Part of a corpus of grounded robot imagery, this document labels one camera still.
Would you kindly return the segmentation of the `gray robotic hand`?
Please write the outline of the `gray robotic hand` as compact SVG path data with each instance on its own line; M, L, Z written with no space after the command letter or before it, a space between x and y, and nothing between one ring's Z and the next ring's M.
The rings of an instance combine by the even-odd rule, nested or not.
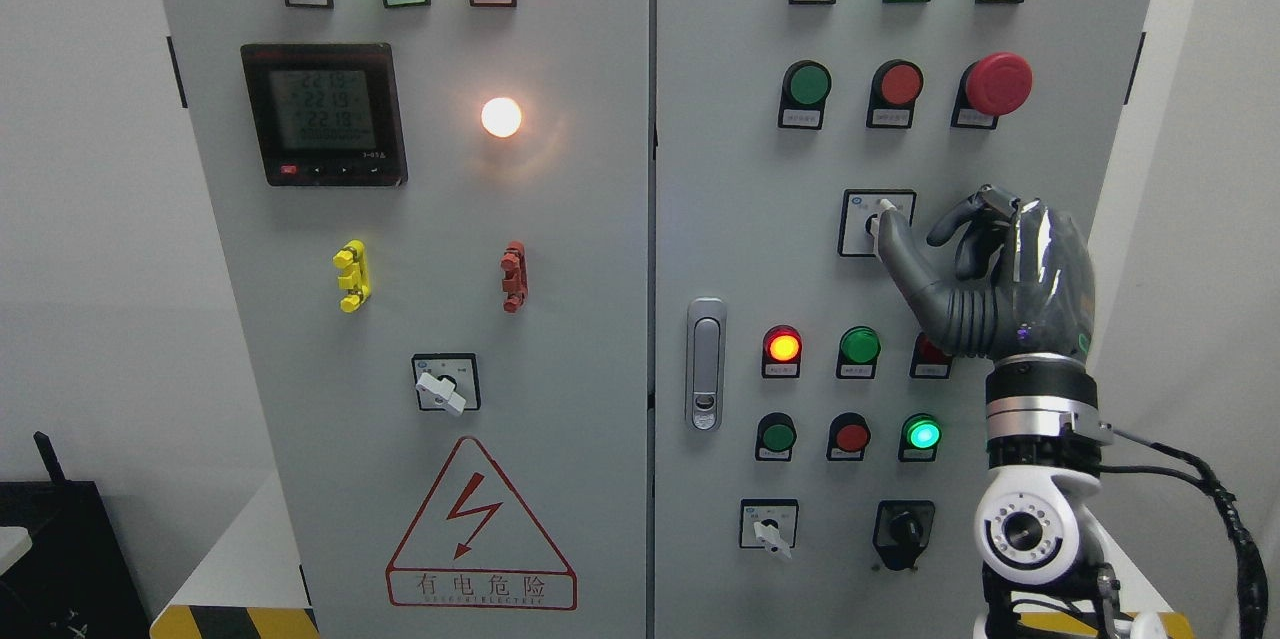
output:
M931 342L952 356L995 362L1057 355L1084 364L1094 329L1094 273L1073 219L1042 200L982 184L925 237L933 247L963 231L954 274L919 251L904 211L887 200L868 223L876 257Z

